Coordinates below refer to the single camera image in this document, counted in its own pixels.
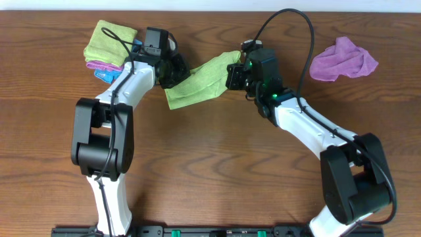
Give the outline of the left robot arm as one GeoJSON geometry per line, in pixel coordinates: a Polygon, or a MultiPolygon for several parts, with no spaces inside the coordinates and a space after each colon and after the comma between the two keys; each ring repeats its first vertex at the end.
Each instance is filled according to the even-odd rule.
{"type": "Polygon", "coordinates": [[[155,86],[177,86],[190,75],[167,30],[148,27],[137,51],[127,50],[121,75],[94,99],[76,104],[71,160],[91,185],[98,212],[94,236],[127,236],[132,212],[126,173],[134,156],[134,110],[155,86]]]}

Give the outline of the green microfibre cloth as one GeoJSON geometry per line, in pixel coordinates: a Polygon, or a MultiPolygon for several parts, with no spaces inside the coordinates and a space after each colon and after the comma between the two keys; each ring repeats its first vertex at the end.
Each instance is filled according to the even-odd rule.
{"type": "Polygon", "coordinates": [[[222,95],[226,90],[227,66],[240,62],[239,51],[224,52],[205,64],[191,69],[191,75],[170,89],[165,89],[170,110],[179,109],[222,95]]]}

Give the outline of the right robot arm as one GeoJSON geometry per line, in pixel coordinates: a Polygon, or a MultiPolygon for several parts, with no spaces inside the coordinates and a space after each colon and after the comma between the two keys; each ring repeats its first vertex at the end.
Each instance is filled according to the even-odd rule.
{"type": "Polygon", "coordinates": [[[249,51],[244,63],[230,64],[227,71],[229,90],[244,90],[262,117],[295,136],[319,159],[326,205],[310,221],[310,235],[346,236],[365,218],[397,203],[380,140],[337,126],[285,87],[273,50],[249,51]]]}

